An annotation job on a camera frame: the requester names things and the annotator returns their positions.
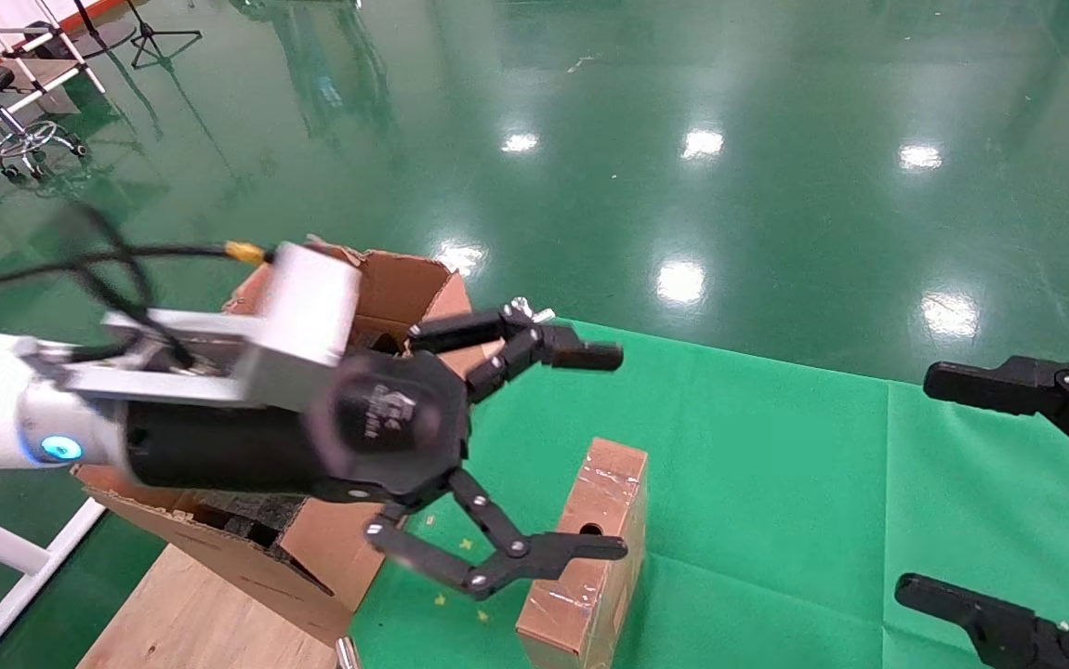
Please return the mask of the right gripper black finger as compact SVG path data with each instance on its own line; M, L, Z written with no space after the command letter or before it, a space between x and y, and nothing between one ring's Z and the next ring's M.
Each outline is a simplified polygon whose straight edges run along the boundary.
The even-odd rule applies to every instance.
M962 628L990 668L1069 668L1069 627L1027 607L921 574L901 575L895 600Z
M936 361L925 373L924 391L957 405L1044 416L1069 438L1069 361L1011 356L993 369Z

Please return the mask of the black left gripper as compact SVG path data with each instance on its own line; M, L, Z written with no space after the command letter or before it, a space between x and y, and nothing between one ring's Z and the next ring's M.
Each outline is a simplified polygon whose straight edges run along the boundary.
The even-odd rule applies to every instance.
M628 542L603 534L523 534L461 466L469 404L537 364L615 372L624 351L589 342L551 309L525 299L428 318L410 327L408 357L356 351L306 402L285 408L216 408L131 402L125 462L131 478L174 491L303 495L383 505L365 528L377 553L428 579L486 600L521 580L555 581L573 560L620 560ZM500 342L458 376L433 354ZM400 528L410 509L449 492L494 551L479 564Z

